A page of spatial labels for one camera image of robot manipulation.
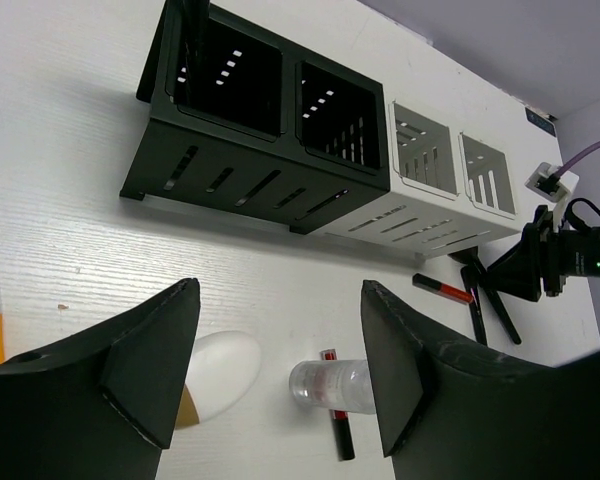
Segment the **fan makeup brush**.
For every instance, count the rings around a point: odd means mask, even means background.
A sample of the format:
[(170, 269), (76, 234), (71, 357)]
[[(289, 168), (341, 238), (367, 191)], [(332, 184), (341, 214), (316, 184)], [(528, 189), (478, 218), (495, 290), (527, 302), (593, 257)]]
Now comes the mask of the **fan makeup brush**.
[(450, 257), (462, 265), (460, 275), (467, 293), (472, 297), (469, 304), (469, 310), (472, 320), (475, 340), (484, 345), (488, 345), (486, 329), (484, 325), (482, 309), (479, 299), (479, 270), (477, 269), (478, 248), (471, 247), (450, 254)]

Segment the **angled makeup brush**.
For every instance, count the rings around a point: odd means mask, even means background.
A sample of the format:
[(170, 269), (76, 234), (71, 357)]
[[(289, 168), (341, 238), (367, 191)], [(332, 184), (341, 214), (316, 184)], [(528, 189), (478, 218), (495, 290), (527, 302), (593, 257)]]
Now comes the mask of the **angled makeup brush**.
[(497, 291), (484, 288), (486, 297), (491, 304), (502, 328), (514, 345), (521, 345), (522, 339), (509, 315), (504, 302)]

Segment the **red lip gloss black cap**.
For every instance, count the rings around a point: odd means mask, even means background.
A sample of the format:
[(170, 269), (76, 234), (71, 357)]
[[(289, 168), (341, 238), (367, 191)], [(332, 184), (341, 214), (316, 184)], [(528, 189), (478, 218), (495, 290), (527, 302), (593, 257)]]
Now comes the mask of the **red lip gloss black cap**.
[[(327, 372), (323, 374), (322, 387), (322, 400), (329, 405), (335, 405), (338, 402), (337, 397), (341, 394), (343, 380), (346, 377), (346, 362), (340, 361), (337, 358), (334, 349), (323, 350), (320, 352), (320, 355), (322, 360), (336, 363), (336, 366), (329, 367)], [(339, 460), (353, 460), (356, 455), (348, 413), (342, 410), (331, 409), (330, 414)]]

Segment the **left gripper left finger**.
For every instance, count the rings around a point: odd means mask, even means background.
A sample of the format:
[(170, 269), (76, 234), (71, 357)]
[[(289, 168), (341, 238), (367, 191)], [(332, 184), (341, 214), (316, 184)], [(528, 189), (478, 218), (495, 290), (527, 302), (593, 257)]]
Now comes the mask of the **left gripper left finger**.
[(153, 479), (169, 449), (200, 313), (184, 278), (0, 364), (0, 479)]

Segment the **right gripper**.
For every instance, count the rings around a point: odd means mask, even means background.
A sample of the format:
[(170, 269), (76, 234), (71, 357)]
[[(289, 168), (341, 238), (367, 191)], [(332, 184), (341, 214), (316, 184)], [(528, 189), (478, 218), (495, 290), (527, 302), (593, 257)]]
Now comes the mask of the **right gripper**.
[[(600, 209), (589, 208), (600, 218)], [(490, 265), (483, 284), (522, 300), (556, 297), (569, 277), (600, 278), (600, 226), (590, 226), (566, 207), (559, 226), (546, 205), (536, 208), (521, 240)]]

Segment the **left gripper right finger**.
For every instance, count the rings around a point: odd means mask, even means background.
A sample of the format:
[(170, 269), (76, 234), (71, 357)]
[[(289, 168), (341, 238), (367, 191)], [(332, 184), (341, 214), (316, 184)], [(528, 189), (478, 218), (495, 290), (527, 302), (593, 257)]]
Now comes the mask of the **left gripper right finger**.
[(600, 351), (549, 367), (481, 345), (381, 283), (361, 324), (398, 479), (600, 479)]

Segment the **small clear bottle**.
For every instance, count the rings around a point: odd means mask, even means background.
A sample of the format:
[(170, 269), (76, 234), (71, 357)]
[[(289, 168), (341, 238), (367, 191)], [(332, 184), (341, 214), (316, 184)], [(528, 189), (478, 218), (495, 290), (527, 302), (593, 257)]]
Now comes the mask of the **small clear bottle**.
[(300, 362), (290, 373), (289, 390), (303, 407), (376, 414), (366, 360)]

